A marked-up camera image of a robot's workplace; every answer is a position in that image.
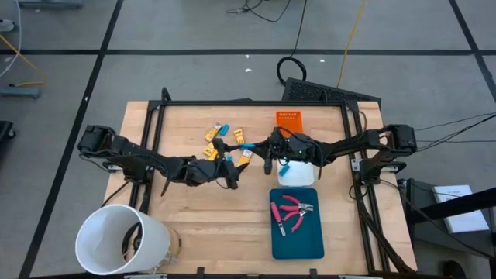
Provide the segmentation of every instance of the yellow cable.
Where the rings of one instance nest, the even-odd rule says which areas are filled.
[[[351,40],[353,39],[353,36],[355,35],[355,30],[357,30],[358,22],[360,21],[360,18],[362,17],[363,8],[365,7],[365,1],[366,0],[362,1],[362,5],[360,6],[360,11],[358,12],[358,15],[356,16],[355,24],[353,24],[353,28],[351,29],[351,33],[350,33],[350,38],[348,38],[348,43],[346,44],[346,49],[344,50],[343,62],[341,63],[341,71],[339,72],[338,84],[336,85],[336,88],[339,88],[339,84],[341,83],[341,77],[343,76],[343,72],[344,72],[344,64],[346,63],[346,55],[348,55],[348,49],[350,48]]]
[[[22,55],[15,46],[13,46],[2,34],[0,34],[0,40],[2,40],[7,46],[10,47],[11,50],[14,50],[15,53],[19,55],[33,70],[38,71],[38,68],[31,63],[24,55]],[[45,84],[44,81],[31,81],[31,82],[23,82],[20,84],[17,84],[16,86],[27,86],[27,85],[43,85]]]
[[[43,85],[45,82],[43,81],[31,81],[31,82],[23,82],[20,84],[16,84],[16,87],[22,87],[22,86],[30,86],[30,85]]]

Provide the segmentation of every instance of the black floor stripe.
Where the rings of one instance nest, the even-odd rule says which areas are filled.
[[[231,50],[108,50],[108,55],[288,55],[286,49],[231,49]],[[343,55],[344,50],[296,50],[300,55]],[[349,55],[389,56],[452,56],[471,55],[472,50],[349,50]]]
[[[98,55],[100,50],[22,50],[25,55]],[[221,50],[106,50],[105,55],[288,55],[287,49],[221,49]],[[496,50],[485,50],[487,55],[495,55]],[[12,50],[0,50],[0,55],[13,55]],[[343,55],[344,50],[307,49],[296,50],[299,55]],[[465,56],[473,50],[349,50],[349,55],[381,56]]]
[[[33,239],[31,240],[31,244],[29,245],[28,253],[26,254],[26,258],[24,260],[24,263],[22,264],[21,272],[19,273],[19,278],[21,279],[29,278],[31,271],[33,270],[33,266],[40,250],[43,237],[45,236],[45,232],[47,230],[48,222],[50,221],[50,216],[52,215],[55,202],[57,201],[57,196],[59,195],[60,187],[62,185],[69,160],[71,159],[71,154],[74,150],[74,146],[78,138],[79,130],[81,129],[84,114],[86,113],[86,109],[88,108],[91,94],[93,93],[98,74],[100,73],[100,69],[102,67],[102,61],[105,57],[105,51],[109,47],[110,38],[112,37],[115,23],[117,22],[117,18],[119,17],[122,3],[123,0],[118,0],[115,4],[114,12],[112,13],[107,31],[105,32],[102,46],[100,47],[98,57],[93,67],[93,71],[91,72],[88,84],[86,86],[86,89],[84,90],[84,95],[81,99],[81,104],[79,105],[76,119],[74,120],[74,124],[71,129],[71,134],[69,135],[69,139],[67,140],[67,144],[62,155],[62,159],[60,161],[59,167],[57,168],[55,178],[53,179],[52,187],[48,194],[48,198],[46,199],[45,206],[43,207],[40,220],[38,221],[38,226],[36,227]]]
[[[496,50],[479,50],[481,55],[496,55]]]
[[[24,55],[98,55],[100,50],[21,50]],[[0,55],[14,55],[13,50],[0,50]]]
[[[489,69],[487,68],[486,62],[484,61],[484,58],[482,57],[481,51],[479,51],[479,48],[477,47],[477,44],[475,43],[474,37],[472,36],[472,33],[470,32],[467,22],[465,21],[465,18],[462,15],[462,12],[460,11],[460,7],[456,3],[455,0],[449,0],[449,3],[451,4],[451,8],[453,8],[453,11],[455,13],[456,19],[458,20],[458,23],[460,24],[460,27],[463,31],[463,34],[465,35],[465,38],[467,39],[468,45],[470,46],[470,49],[474,52],[475,60],[477,62],[477,65],[479,66],[480,72],[482,73],[482,76],[484,77],[484,80],[486,81],[487,87],[489,88],[489,91],[493,95],[493,99],[496,101],[496,84],[494,83],[493,76]],[[493,50],[486,50],[487,53],[494,52]]]

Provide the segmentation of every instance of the gray floor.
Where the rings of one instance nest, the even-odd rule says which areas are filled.
[[[226,15],[243,1],[125,0],[109,49],[207,50],[289,49],[294,46],[303,1],[293,1],[277,24],[251,14]],[[260,12],[276,15],[285,1],[263,3]],[[23,45],[28,49],[93,49],[102,43],[115,0],[86,0],[78,11],[23,11]],[[459,1],[470,31],[481,49],[496,49],[491,0]],[[342,49],[359,0],[308,1],[299,47]],[[11,2],[0,4],[0,18],[14,19]],[[16,42],[17,33],[8,38]],[[469,50],[448,1],[369,1],[356,31],[353,49]],[[0,57],[4,64],[6,57]],[[0,119],[13,121],[18,136],[0,165],[0,274],[17,277],[41,210],[60,163],[69,132],[95,63],[93,56],[32,55],[46,75],[38,100],[0,98]],[[166,86],[173,99],[281,99],[275,76],[281,55],[111,55],[102,69],[84,117],[86,124],[119,129],[126,103],[159,98]],[[298,56],[308,80],[335,86],[342,57]],[[496,57],[484,58],[496,73]],[[298,70],[284,65],[286,76]],[[34,81],[19,60],[0,85]],[[342,88],[383,99],[386,123],[430,126],[493,112],[496,103],[474,56],[349,56]],[[449,126],[418,133],[434,140],[464,127]],[[494,139],[496,124],[487,122],[460,136],[461,140]],[[493,187],[494,143],[445,144],[407,159],[402,177],[432,184],[470,184],[475,191]],[[102,201],[108,175],[81,162],[74,152],[59,198],[33,268],[33,276],[81,272],[74,255],[79,226]],[[418,268],[439,273],[441,260],[455,259],[472,277],[488,277],[486,260],[417,242]]]

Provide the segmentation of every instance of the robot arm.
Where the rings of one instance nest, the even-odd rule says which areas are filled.
[[[118,165],[127,181],[140,184],[146,180],[147,171],[155,169],[168,182],[199,186],[224,178],[228,188],[237,189],[239,174],[247,166],[234,167],[233,162],[224,160],[223,154],[213,161],[198,160],[195,156],[164,157],[117,136],[112,128],[104,126],[87,126],[77,148],[80,156],[106,159]]]
[[[379,175],[383,167],[392,164],[396,157],[410,156],[417,150],[414,129],[407,125],[389,125],[382,129],[368,129],[360,135],[335,143],[319,142],[305,134],[291,132],[289,132],[291,136],[285,138],[281,131],[289,132],[284,128],[274,127],[269,138],[260,143],[252,143],[251,146],[228,146],[220,139],[217,139],[217,145],[222,146],[222,150],[225,151],[240,147],[250,149],[265,160],[265,174],[271,173],[272,160],[303,161],[322,168],[341,156],[361,150],[378,150],[379,152],[374,157],[360,161],[357,167],[361,179],[373,184],[379,183]],[[383,137],[387,139],[386,144],[381,143]],[[401,163],[396,163],[396,165],[398,166],[397,172],[405,167]]]

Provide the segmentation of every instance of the white paper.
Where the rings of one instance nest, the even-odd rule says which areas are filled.
[[[453,196],[462,197],[464,195],[472,195],[472,190],[469,185],[435,186],[432,190],[435,192],[434,197],[438,203],[456,198]],[[466,233],[489,230],[486,219],[480,210],[447,217],[444,219],[444,222],[446,223],[450,233]]]

